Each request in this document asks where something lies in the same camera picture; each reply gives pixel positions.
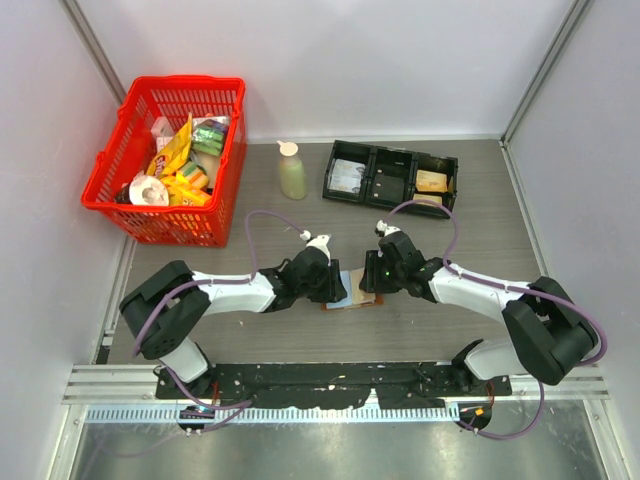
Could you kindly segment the brown leather card holder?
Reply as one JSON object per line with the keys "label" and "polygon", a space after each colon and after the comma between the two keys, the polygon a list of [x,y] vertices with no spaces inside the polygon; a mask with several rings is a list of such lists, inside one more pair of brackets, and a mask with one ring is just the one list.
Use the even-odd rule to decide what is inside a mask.
{"label": "brown leather card holder", "polygon": [[364,277],[364,269],[342,270],[340,279],[347,296],[334,303],[322,304],[323,311],[337,311],[354,308],[380,306],[384,304],[383,296],[375,293],[366,293],[360,289],[359,283]]}

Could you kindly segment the pale gold credit card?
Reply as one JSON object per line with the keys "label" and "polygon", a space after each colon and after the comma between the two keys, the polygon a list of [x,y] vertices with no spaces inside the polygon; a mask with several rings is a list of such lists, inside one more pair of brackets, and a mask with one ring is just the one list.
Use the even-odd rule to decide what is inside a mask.
{"label": "pale gold credit card", "polygon": [[360,283],[364,278],[364,268],[354,269],[349,272],[349,280],[351,284],[351,301],[355,306],[374,303],[376,300],[375,293],[367,293],[360,287]]}

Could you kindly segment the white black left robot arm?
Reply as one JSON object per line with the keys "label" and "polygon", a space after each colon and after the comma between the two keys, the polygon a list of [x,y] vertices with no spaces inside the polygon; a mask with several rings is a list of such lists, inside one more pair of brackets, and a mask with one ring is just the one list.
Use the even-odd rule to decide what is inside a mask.
{"label": "white black left robot arm", "polygon": [[190,397],[213,387],[213,366],[189,338],[201,318],[230,312],[271,313],[297,300],[328,304],[344,300],[339,262],[308,246],[292,260],[255,274],[212,275],[191,270],[182,260],[168,263],[120,303],[135,338],[134,353],[157,360]]}

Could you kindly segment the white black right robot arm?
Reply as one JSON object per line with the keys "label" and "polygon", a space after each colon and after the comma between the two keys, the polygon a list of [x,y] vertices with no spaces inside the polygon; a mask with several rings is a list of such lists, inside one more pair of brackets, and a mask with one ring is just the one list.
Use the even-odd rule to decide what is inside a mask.
{"label": "white black right robot arm", "polygon": [[600,344],[593,324],[558,282],[496,279],[469,272],[448,259],[425,258],[403,231],[393,228],[365,254],[360,287],[367,293],[406,291],[434,304],[453,305],[501,323],[504,341],[477,339],[451,364],[457,391],[472,395],[498,376],[529,374],[556,385]]}

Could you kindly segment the gold card stack in tray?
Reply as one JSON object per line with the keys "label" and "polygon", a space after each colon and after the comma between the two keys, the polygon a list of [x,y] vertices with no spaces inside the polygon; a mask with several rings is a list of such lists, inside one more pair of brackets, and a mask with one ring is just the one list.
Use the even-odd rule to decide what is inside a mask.
{"label": "gold card stack in tray", "polygon": [[448,176],[445,173],[419,169],[415,188],[418,192],[445,193],[448,191]]}

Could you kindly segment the white card stack in tray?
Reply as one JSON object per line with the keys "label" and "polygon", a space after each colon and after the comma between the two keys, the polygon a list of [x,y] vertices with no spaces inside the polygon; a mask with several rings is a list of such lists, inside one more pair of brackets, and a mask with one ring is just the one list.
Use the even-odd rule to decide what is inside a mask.
{"label": "white card stack in tray", "polygon": [[365,171],[365,164],[336,159],[329,175],[328,189],[350,194],[359,194]]}

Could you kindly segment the black three-compartment tray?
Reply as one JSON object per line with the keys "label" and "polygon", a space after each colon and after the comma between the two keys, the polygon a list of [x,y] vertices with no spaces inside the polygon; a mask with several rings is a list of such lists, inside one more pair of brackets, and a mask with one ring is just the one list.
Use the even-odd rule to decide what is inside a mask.
{"label": "black three-compartment tray", "polygon": [[336,140],[322,197],[391,210],[403,202],[415,215],[444,218],[457,198],[458,160],[411,150]]}

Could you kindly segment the green liquid squeeze bottle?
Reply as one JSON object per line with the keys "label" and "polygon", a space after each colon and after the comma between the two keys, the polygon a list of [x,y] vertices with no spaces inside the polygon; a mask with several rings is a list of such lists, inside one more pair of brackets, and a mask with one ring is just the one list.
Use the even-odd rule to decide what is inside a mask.
{"label": "green liquid squeeze bottle", "polygon": [[292,200],[302,200],[307,195],[306,173],[299,157],[299,147],[294,142],[277,141],[279,146],[279,178],[282,193]]}

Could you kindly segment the yellow boxed snack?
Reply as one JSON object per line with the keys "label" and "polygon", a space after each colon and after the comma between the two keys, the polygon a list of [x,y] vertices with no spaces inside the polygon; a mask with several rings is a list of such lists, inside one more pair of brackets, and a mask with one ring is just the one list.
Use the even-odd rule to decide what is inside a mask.
{"label": "yellow boxed snack", "polygon": [[164,177],[161,182],[168,192],[170,206],[201,207],[212,200],[212,196],[205,191],[175,176]]}

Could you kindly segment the green sponge pack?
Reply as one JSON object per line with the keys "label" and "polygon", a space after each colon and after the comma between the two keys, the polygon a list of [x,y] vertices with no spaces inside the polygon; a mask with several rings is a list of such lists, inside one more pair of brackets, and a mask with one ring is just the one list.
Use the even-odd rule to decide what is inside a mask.
{"label": "green sponge pack", "polygon": [[222,153],[225,143],[225,133],[215,126],[198,125],[192,134],[194,150],[218,156]]}

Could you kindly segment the yellow snack bag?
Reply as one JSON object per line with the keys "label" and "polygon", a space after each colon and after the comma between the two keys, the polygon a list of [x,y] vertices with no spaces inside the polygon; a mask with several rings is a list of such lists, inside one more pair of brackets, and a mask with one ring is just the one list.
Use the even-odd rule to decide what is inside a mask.
{"label": "yellow snack bag", "polygon": [[173,175],[188,160],[192,142],[192,115],[172,139],[150,161],[146,174],[157,179]]}

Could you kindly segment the white tape roll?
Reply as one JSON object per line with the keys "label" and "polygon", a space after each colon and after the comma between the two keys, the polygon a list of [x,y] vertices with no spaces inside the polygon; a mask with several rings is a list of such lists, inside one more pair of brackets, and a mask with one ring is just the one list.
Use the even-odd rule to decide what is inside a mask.
{"label": "white tape roll", "polygon": [[127,187],[128,198],[136,206],[169,205],[169,194],[166,186],[157,178],[149,175],[137,175]]}

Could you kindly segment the red plastic shopping basket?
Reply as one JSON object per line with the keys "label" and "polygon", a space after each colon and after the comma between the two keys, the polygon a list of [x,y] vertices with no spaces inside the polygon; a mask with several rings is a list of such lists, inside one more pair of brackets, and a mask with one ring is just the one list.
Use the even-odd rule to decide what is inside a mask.
{"label": "red plastic shopping basket", "polygon": [[[226,246],[247,148],[238,77],[142,76],[133,81],[81,196],[83,206],[140,243]],[[229,120],[214,185],[189,157],[193,122]]]}

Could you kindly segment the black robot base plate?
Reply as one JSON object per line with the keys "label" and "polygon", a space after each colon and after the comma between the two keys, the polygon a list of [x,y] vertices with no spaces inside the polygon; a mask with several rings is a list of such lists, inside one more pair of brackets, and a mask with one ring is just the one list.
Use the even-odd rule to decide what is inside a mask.
{"label": "black robot base plate", "polygon": [[440,407],[446,397],[509,396],[510,380],[474,380],[462,368],[433,362],[217,364],[185,385],[223,406],[358,409],[374,393],[383,409]]}

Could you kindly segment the aluminium front rail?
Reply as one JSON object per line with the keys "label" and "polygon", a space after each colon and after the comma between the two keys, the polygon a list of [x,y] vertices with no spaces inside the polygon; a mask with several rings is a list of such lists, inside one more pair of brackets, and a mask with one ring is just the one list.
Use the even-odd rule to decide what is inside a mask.
{"label": "aluminium front rail", "polygon": [[218,364],[182,392],[161,366],[78,365],[63,394],[83,405],[87,423],[175,422],[186,432],[231,421],[244,424],[488,423],[499,402],[605,399],[594,367],[574,369],[556,386],[528,374],[458,383],[444,363]]}

